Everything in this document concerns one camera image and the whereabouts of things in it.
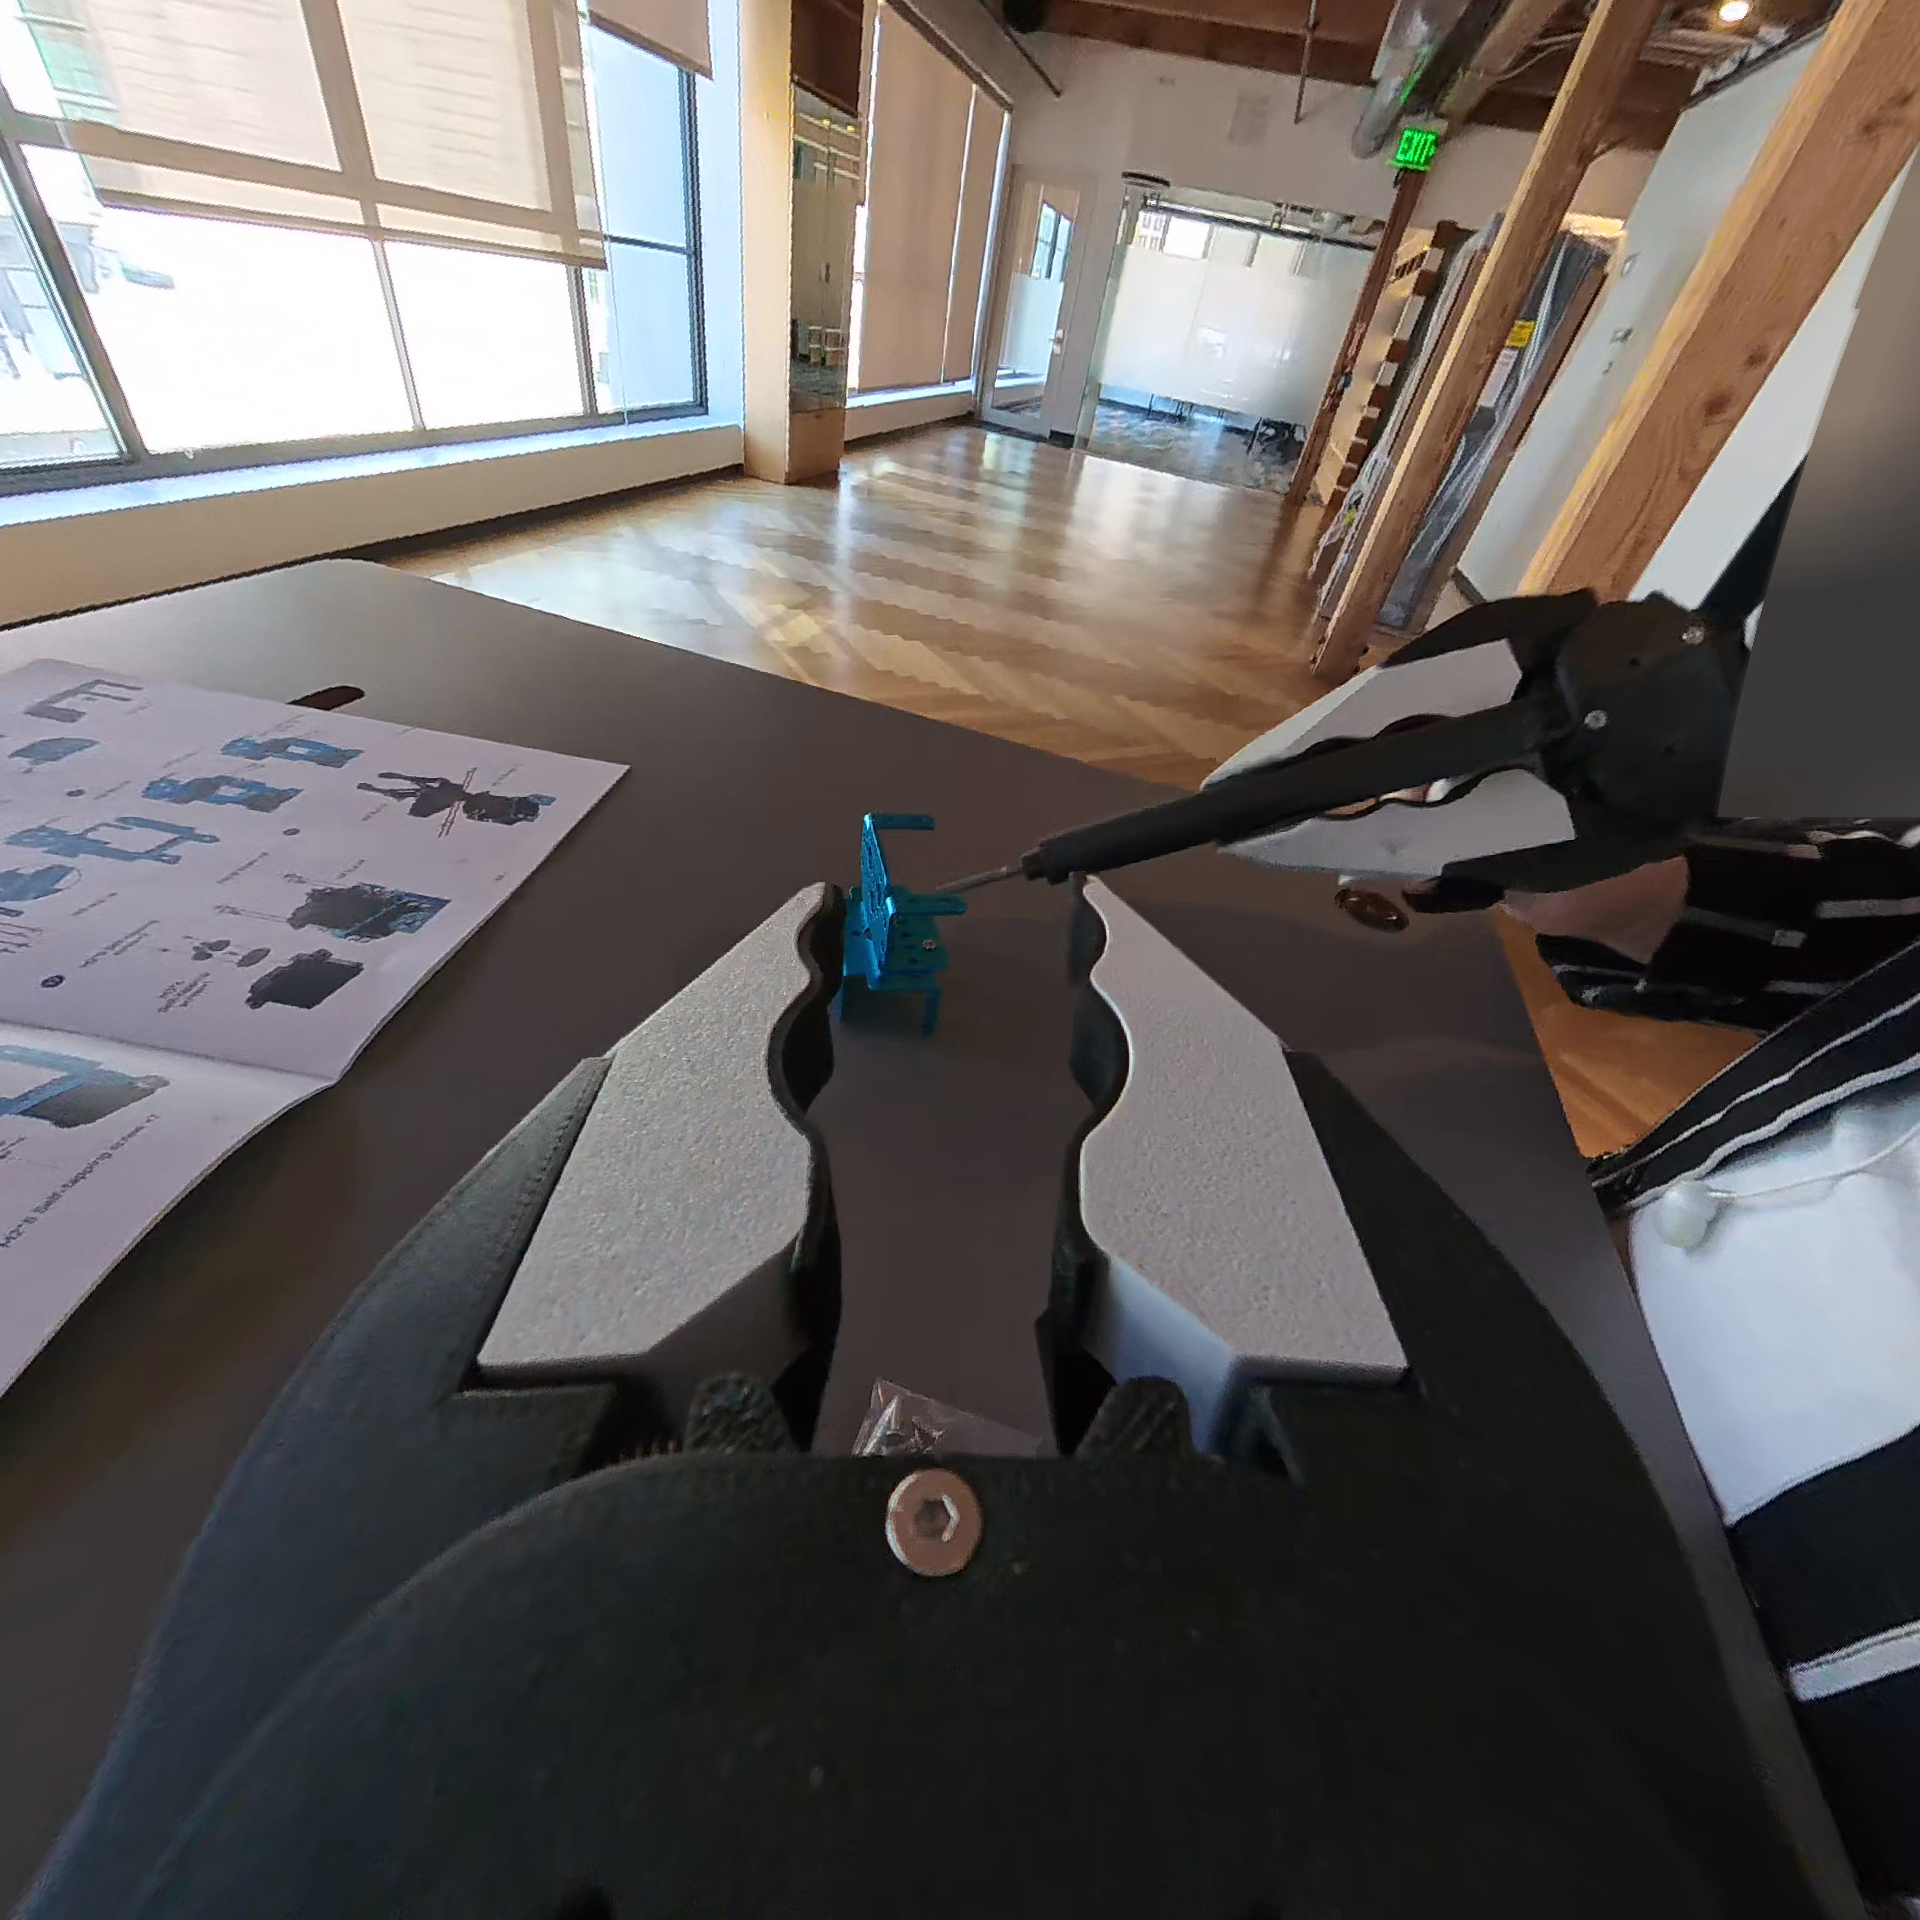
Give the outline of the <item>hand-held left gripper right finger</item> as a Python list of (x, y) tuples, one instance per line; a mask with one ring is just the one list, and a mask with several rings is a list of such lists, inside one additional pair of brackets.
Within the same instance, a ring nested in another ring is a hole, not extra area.
[(1147, 1377), (1215, 1457), (1242, 1450), (1266, 1387), (1402, 1386), (1402, 1337), (1274, 1030), (1105, 880), (1074, 884), (1069, 980), (1089, 1110), (1040, 1320), (1061, 1450)]

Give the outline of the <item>person's right forearm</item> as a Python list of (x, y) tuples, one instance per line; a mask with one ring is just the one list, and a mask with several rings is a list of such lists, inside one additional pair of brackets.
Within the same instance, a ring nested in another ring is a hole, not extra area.
[(1764, 1034), (1915, 941), (1915, 824), (1749, 826), (1677, 857), (1689, 866), (1688, 909), (1645, 965), (1533, 934), (1565, 996)]

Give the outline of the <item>leaning wrapped panels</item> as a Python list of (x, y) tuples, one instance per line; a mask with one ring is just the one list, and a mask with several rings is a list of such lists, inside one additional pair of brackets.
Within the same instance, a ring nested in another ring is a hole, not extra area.
[[(1498, 228), (1488, 222), (1479, 232), (1452, 224), (1433, 232), (1320, 528), (1307, 568), (1317, 585), (1317, 620), (1331, 620), (1346, 589), (1387, 476), (1426, 403)], [(1482, 515), (1594, 312), (1624, 238), (1621, 219), (1592, 212), (1564, 219), (1384, 600), (1375, 642), (1411, 638), (1432, 624)]]

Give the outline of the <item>instruction booklet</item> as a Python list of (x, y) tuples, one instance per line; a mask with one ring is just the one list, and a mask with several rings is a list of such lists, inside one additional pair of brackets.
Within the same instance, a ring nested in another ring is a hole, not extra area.
[(2, 678), (2, 1387), (627, 776), (125, 669)]

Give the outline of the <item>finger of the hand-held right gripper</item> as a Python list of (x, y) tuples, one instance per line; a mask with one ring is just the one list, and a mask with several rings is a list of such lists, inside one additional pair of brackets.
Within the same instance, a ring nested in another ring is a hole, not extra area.
[(1565, 844), (1568, 803), (1538, 778), (1433, 782), (1265, 832), (1226, 853), (1291, 873), (1439, 878), (1449, 865)]
[(1212, 790), (1274, 762), (1517, 697), (1529, 662), (1594, 613), (1594, 592), (1524, 594), (1465, 608), (1260, 733), (1205, 782)]

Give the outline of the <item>blue metal bracket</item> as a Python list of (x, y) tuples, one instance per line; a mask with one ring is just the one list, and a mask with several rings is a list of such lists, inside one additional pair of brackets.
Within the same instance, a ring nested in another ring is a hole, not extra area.
[(888, 835), (935, 832), (924, 812), (868, 812), (859, 828), (857, 884), (848, 889), (844, 978), (833, 1012), (848, 1020), (879, 996), (919, 1002), (921, 1035), (933, 1037), (945, 1002), (948, 952), (941, 921), (967, 912), (956, 891), (917, 891), (889, 866)]

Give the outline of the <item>person's right hand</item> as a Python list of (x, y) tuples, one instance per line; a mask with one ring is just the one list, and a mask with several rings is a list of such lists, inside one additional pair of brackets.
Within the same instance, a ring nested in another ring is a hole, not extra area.
[(1680, 854), (1554, 894), (1508, 891), (1501, 912), (1554, 941), (1595, 944), (1642, 968), (1667, 941), (1689, 904)]

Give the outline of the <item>wooden post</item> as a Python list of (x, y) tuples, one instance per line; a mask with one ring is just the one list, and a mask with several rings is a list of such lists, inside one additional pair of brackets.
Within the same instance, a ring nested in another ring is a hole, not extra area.
[(1640, 585), (1915, 139), (1919, 5), (1841, 5), (1523, 592), (1619, 600)]
[(1424, 406), (1385, 478), (1344, 592), (1322, 630), (1313, 654), (1313, 675), (1320, 681), (1341, 684), (1357, 669), (1385, 597), (1445, 480), (1524, 296), (1594, 165), (1617, 99), (1642, 59), (1642, 45), (1659, 11), (1658, 2), (1597, 2), (1592, 13), (1517, 193), (1447, 336), (1447, 353), (1432, 376)]

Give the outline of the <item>crumpled clear screw bag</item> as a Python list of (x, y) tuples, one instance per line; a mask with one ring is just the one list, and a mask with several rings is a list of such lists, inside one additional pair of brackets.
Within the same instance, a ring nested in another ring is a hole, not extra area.
[(879, 1378), (856, 1430), (852, 1457), (1040, 1457), (1042, 1442), (953, 1403)]

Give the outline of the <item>dark desk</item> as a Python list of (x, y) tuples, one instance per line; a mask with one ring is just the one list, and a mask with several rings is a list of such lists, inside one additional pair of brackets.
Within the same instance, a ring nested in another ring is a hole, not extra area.
[(337, 1090), (5, 1396), (5, 1907), (49, 1916), (1863, 1916), (1498, 937), (1186, 854), (1128, 901), (1306, 1053), (1403, 1382), (1253, 1452), (981, 1459), (906, 1570), (875, 1377), (1050, 1438), (1073, 894), (833, 1030), (818, 1454), (645, 1457), (399, 1288), (297, 1352), (867, 810), (928, 876), (1128, 810), (1068, 760), (359, 563), (5, 638), (629, 773)]

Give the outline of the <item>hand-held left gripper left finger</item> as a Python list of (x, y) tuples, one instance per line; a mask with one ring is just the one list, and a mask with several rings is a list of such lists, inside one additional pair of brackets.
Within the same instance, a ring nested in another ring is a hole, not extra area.
[(491, 1382), (615, 1381), (682, 1434), (752, 1377), (804, 1450), (842, 1315), (826, 1145), (845, 897), (812, 882), (609, 1052), (479, 1349)]

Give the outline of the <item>silver ceiling duct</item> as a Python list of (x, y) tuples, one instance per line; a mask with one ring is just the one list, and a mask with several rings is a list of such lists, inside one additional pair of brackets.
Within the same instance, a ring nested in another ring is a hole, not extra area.
[(1443, 112), (1507, 2), (1396, 2), (1376, 51), (1375, 85), (1351, 133), (1356, 158), (1378, 156), (1402, 121)]

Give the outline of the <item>black electric screwdriver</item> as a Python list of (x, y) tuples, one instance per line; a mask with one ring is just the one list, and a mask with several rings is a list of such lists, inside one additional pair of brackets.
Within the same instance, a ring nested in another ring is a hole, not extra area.
[(1371, 804), (1403, 789), (1426, 789), (1439, 776), (1416, 776), (1412, 752), (1335, 744), (1297, 760), (1228, 776), (1189, 797), (1137, 806), (1100, 824), (1042, 837), (1012, 861), (941, 880), (939, 897), (969, 897), (1005, 880), (1063, 882), (1074, 873), (1107, 873), (1203, 846), (1299, 826), (1320, 814)]

